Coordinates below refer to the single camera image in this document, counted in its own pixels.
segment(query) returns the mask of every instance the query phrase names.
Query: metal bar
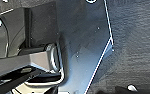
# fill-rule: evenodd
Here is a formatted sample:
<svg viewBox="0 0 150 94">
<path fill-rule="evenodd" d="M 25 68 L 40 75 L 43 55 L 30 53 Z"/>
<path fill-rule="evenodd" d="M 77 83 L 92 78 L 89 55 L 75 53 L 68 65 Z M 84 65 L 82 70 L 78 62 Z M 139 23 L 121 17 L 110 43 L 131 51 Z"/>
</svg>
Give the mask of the metal bar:
<svg viewBox="0 0 150 94">
<path fill-rule="evenodd" d="M 51 70 L 49 63 L 47 52 L 0 59 L 0 76 L 28 65 L 49 72 Z"/>
</svg>

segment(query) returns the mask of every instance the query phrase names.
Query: black plastic part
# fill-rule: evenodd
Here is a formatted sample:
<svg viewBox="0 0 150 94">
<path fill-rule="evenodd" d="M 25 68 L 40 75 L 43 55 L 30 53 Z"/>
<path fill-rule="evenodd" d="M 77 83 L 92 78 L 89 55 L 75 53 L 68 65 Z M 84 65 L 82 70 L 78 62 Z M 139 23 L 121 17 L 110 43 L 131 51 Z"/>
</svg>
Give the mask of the black plastic part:
<svg viewBox="0 0 150 94">
<path fill-rule="evenodd" d="M 26 48 L 31 47 L 30 42 L 30 30 L 31 30 L 31 10 L 29 8 L 25 8 L 24 10 L 25 14 L 25 42 L 26 42 Z"/>
<path fill-rule="evenodd" d="M 32 79 L 32 77 L 36 77 L 39 74 L 43 73 L 44 71 L 36 69 L 32 67 L 32 71 L 29 73 L 20 73 L 20 70 L 11 72 L 3 77 L 0 77 L 0 94 L 6 94 L 7 92 L 11 91 L 18 85 Z"/>
<path fill-rule="evenodd" d="M 54 86 L 46 91 L 44 94 L 58 94 L 58 86 Z"/>
</svg>

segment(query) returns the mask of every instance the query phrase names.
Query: gray fabric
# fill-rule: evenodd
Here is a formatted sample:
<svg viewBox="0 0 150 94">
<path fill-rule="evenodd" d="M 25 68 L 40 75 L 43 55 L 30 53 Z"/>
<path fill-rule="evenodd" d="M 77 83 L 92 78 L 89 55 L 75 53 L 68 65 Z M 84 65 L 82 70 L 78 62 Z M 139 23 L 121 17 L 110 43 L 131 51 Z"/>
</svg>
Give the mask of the gray fabric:
<svg viewBox="0 0 150 94">
<path fill-rule="evenodd" d="M 87 94 L 133 84 L 150 91 L 150 0 L 107 0 L 114 52 L 102 61 Z"/>
</svg>

